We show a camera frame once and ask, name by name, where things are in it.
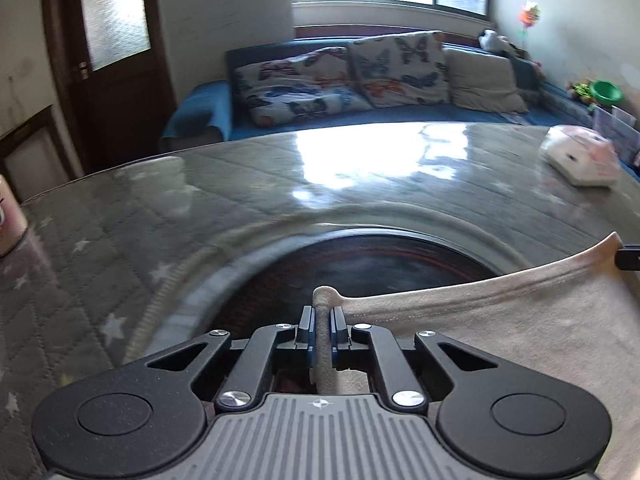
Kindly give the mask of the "blue sofa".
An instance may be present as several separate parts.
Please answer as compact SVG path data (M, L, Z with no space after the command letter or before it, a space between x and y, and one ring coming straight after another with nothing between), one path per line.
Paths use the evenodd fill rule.
M474 47L421 30L359 38L297 39L231 50L227 78L200 84L160 137L165 150L300 129L375 122L491 122L591 127L623 166L639 169L639 133L590 81L561 90L491 29Z

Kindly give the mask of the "plain beige cushion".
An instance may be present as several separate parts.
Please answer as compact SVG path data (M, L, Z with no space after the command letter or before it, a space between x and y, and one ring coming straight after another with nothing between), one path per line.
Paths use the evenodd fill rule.
M500 56L445 48L451 101L467 110L527 113L511 63Z

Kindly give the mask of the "colourful pinwheel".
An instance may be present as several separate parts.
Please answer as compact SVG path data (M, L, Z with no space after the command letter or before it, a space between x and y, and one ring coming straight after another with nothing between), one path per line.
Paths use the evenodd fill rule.
M540 10L538 3L527 1L524 6L521 6L520 13L518 14L518 20L522 25L522 48L526 49L529 29L537 25L540 20Z

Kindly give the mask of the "butterfly cushion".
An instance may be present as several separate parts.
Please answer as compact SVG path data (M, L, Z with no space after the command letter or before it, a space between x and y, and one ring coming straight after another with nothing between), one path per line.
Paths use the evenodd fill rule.
M450 101L439 30L361 38L348 45L357 82L375 107Z
M372 108L357 91L344 47L241 66L234 80L241 103L262 128Z

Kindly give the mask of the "left butterfly cushion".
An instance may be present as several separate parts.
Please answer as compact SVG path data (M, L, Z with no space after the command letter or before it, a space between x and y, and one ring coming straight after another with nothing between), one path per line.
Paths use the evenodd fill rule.
M372 108L357 91L344 47L241 66L234 80L241 103L262 128Z

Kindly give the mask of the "grey quilted table cover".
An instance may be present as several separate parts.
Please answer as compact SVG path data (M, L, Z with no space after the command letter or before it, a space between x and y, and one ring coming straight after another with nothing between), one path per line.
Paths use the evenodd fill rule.
M1 474L43 475L50 392L220 326L293 322L321 285L484 280L639 238L639 181L576 188L546 129L388 122L185 148L24 203L1 261Z

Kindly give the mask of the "dark wooden door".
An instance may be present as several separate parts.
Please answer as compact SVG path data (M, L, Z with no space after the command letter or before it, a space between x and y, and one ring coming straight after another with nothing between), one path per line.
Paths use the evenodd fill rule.
M157 154L176 108L157 0L42 0L58 102L87 174Z

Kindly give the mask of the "pink cartoon bottle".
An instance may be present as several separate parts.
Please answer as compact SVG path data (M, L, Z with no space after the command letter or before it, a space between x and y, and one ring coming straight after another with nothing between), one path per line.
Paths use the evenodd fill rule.
M5 177L0 177L0 256L4 257L23 238L28 221Z

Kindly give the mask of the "clear plastic storage box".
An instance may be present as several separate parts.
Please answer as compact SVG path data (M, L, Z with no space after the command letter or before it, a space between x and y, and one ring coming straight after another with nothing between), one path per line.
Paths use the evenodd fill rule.
M593 110L593 130L610 140L618 158L627 166L634 164L639 153L639 131L597 106Z

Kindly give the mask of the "white pink tissue pack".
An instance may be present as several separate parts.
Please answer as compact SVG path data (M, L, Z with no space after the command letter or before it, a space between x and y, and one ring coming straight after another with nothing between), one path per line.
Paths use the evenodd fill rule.
M585 127L551 127L539 154L576 188L612 188L622 172L613 143Z

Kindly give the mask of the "cream beige garment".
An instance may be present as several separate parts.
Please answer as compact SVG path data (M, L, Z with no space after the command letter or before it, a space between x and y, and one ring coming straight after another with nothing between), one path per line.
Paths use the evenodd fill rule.
M312 293L316 379L323 394L356 393L364 379L331 366L328 314L383 326L397 337L434 330L471 347L582 387L612 417L598 474L639 475L639 275L620 270L611 233L577 255L489 280L362 298L330 286Z

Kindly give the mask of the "green bowl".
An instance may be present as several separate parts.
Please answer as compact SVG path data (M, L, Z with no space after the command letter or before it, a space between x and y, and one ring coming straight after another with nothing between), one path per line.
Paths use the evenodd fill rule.
M593 99L604 106L617 105L623 99L622 90L607 80L591 81L589 88Z

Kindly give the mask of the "black white plush toy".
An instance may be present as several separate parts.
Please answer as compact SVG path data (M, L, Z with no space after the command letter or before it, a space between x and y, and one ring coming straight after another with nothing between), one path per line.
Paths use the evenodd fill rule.
M520 56L518 48L506 36L500 35L493 29L485 29L478 36L478 44L484 51L494 55L502 55L507 58L518 58Z

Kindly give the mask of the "right butterfly cushion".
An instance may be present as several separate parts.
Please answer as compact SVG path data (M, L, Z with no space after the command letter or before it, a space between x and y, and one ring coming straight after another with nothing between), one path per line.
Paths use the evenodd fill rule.
M439 30L361 38L348 45L357 82L375 107L450 101Z

